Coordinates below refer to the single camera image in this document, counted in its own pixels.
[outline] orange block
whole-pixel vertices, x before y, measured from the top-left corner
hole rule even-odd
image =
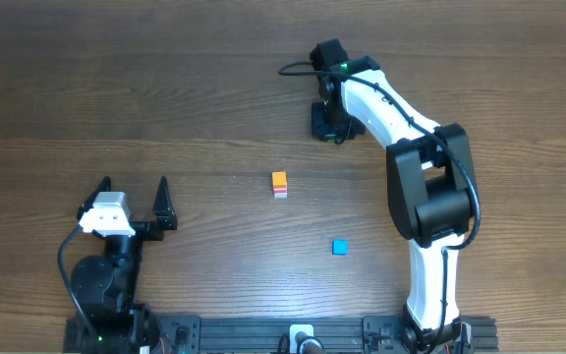
[[[272,172],[272,188],[287,188],[287,174],[285,172]]]

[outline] small block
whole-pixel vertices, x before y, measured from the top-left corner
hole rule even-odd
[[[333,240],[333,254],[345,256],[349,252],[349,245],[346,240]]]
[[[287,188],[287,174],[285,172],[272,172],[272,187]]]

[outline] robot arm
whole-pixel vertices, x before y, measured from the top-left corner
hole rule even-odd
[[[474,176],[468,138],[458,125],[440,127],[417,112],[388,84],[379,66],[369,57],[349,60],[339,41],[319,44],[311,53],[316,71],[334,72],[363,79],[385,89],[419,126],[436,134],[460,158]],[[324,140],[344,142],[368,129],[386,149],[388,204],[395,225],[409,240],[411,291],[406,316],[416,334],[412,349],[424,350],[460,335],[455,302],[458,251],[441,250],[460,245],[473,216],[466,183],[457,168],[432,140],[410,126],[383,93],[368,85],[337,77],[318,78],[324,104],[312,106],[313,133]],[[424,170],[445,167],[444,176],[426,181]],[[440,338],[443,287],[446,286],[446,316]]]

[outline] blue block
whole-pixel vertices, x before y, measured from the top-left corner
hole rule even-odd
[[[349,252],[349,245],[346,240],[333,240],[333,254],[338,256],[346,256]]]

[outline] wooden table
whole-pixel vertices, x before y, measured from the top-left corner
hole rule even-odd
[[[566,350],[566,1],[0,0],[0,351],[61,349],[56,252],[104,175],[134,219],[169,179],[180,227],[140,274],[154,311],[400,313],[383,149],[314,139],[315,80],[276,75],[332,37],[469,133],[483,223],[462,314],[497,318],[503,350]],[[79,237],[69,269],[101,247]]]

